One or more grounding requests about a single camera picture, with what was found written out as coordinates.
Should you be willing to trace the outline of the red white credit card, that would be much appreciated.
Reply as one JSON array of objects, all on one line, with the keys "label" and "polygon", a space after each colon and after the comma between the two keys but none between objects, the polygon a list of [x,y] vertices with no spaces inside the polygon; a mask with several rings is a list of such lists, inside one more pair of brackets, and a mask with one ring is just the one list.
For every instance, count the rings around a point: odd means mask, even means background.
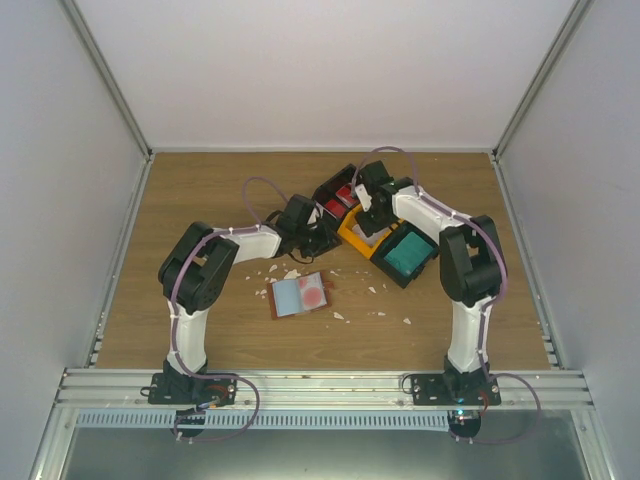
[{"label": "red white credit card", "polygon": [[322,308],[326,305],[326,294],[319,275],[308,275],[298,279],[301,305],[304,311]]}]

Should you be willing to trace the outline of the black bin with red cards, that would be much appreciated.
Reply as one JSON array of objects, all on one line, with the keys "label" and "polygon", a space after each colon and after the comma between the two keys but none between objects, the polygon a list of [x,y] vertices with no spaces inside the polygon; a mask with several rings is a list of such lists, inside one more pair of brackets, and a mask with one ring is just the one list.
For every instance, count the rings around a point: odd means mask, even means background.
[{"label": "black bin with red cards", "polygon": [[312,199],[321,207],[322,217],[333,230],[337,230],[346,215],[359,204],[357,196],[351,193],[355,172],[356,166],[347,164],[322,183],[312,195]]}]

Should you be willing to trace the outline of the brown leather card holder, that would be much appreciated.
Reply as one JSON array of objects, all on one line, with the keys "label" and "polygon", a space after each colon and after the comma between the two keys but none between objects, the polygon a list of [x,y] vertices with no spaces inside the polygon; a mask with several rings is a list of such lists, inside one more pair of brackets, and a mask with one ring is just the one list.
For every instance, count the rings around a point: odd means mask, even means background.
[{"label": "brown leather card holder", "polygon": [[271,317],[279,320],[328,308],[332,305],[333,288],[334,283],[324,272],[301,274],[292,270],[267,285]]}]

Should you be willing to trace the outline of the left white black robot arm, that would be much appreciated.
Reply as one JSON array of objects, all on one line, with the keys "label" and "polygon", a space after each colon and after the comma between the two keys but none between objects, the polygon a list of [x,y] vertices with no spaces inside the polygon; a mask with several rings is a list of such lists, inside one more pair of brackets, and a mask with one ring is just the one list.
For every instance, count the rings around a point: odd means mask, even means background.
[{"label": "left white black robot arm", "polygon": [[218,300],[232,267],[247,261],[299,254],[313,261],[340,245],[331,222],[315,201],[292,196],[255,225],[214,228],[189,225],[158,272],[170,312],[169,352],[163,374],[171,391],[185,404],[203,398],[207,356],[204,340],[208,312]]}]

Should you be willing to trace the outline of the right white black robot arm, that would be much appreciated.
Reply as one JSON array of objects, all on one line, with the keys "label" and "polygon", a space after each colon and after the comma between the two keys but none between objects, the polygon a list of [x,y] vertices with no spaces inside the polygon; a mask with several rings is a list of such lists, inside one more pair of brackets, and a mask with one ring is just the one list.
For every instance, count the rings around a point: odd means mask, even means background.
[{"label": "right white black robot arm", "polygon": [[356,168],[351,191],[362,206],[360,222],[368,235],[401,219],[437,244],[440,282],[453,314],[441,383],[451,403],[468,403],[489,386],[489,318],[507,285],[494,221],[452,209],[414,179],[393,179],[380,161]]}]

